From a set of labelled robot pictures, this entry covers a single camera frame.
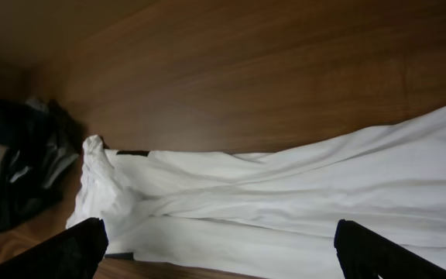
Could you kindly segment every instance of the black fabric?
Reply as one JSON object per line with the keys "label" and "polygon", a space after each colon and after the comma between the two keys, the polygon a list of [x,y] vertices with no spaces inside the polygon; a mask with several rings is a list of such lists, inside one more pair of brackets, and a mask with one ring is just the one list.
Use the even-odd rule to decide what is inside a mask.
{"label": "black fabric", "polygon": [[58,191],[41,187],[46,143],[56,131],[51,114],[0,100],[0,145],[9,148],[0,173],[0,232],[60,200]]}
{"label": "black fabric", "polygon": [[70,141],[75,151],[80,153],[85,128],[79,122],[74,121],[68,112],[62,109],[55,100],[50,100],[48,107],[57,125],[66,135],[67,140]]}
{"label": "black fabric", "polygon": [[340,220],[334,247],[345,279],[446,279],[446,270],[353,221]]}
{"label": "black fabric", "polygon": [[116,260],[134,260],[133,253],[112,253],[112,254],[106,254],[105,258],[116,259]]}
{"label": "black fabric", "polygon": [[144,150],[133,150],[133,151],[120,150],[116,153],[116,155],[135,155],[135,156],[147,157],[147,156],[149,156],[149,152],[150,151],[144,151]]}
{"label": "black fabric", "polygon": [[92,279],[107,247],[104,223],[90,218],[0,264],[0,278]]}

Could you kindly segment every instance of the black object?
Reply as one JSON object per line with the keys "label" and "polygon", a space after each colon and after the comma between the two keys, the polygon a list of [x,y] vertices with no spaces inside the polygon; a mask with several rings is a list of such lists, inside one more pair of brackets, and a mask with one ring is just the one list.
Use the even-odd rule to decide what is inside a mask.
{"label": "black object", "polygon": [[0,264],[0,278],[92,279],[107,247],[105,224],[89,218]]}
{"label": "black object", "polygon": [[334,247],[345,279],[446,279],[446,270],[353,221],[340,220]]}
{"label": "black object", "polygon": [[105,254],[105,258],[116,260],[135,260],[133,257],[133,252]]}
{"label": "black object", "polygon": [[0,232],[58,202],[61,193],[51,185],[78,156],[61,129],[62,117],[37,105],[42,110],[0,100],[0,145],[8,147],[0,173]]}
{"label": "black object", "polygon": [[150,151],[145,151],[145,150],[135,150],[135,151],[120,150],[116,153],[116,155],[134,155],[134,156],[147,157],[147,156],[149,156],[149,152]]}

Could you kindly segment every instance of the white fabric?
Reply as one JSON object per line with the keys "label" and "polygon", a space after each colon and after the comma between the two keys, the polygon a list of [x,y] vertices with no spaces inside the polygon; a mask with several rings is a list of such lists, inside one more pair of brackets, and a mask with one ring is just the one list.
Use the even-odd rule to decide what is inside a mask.
{"label": "white fabric", "polygon": [[84,142],[71,227],[104,219],[107,253],[268,278],[343,278],[349,219],[446,269],[446,107],[278,153],[116,155]]}

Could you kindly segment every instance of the black bag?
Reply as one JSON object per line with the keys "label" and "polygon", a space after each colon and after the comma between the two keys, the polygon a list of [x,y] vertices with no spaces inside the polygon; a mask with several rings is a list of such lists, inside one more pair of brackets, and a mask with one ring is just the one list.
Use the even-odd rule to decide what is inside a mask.
{"label": "black bag", "polygon": [[78,155],[55,116],[35,100],[0,100],[0,145],[8,147],[0,171],[1,232],[59,201],[52,185]]}

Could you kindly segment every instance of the brown wood panel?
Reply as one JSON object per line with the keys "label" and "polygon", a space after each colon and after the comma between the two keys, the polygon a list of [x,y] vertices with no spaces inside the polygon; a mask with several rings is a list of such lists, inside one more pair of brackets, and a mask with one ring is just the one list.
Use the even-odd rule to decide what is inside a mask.
{"label": "brown wood panel", "polygon": [[[117,149],[282,150],[446,105],[446,0],[159,1],[29,87]],[[0,261],[63,228],[79,175],[63,204],[0,235]],[[118,260],[97,275],[231,276]]]}
{"label": "brown wood panel", "polygon": [[32,67],[155,0],[0,0],[0,59]]}

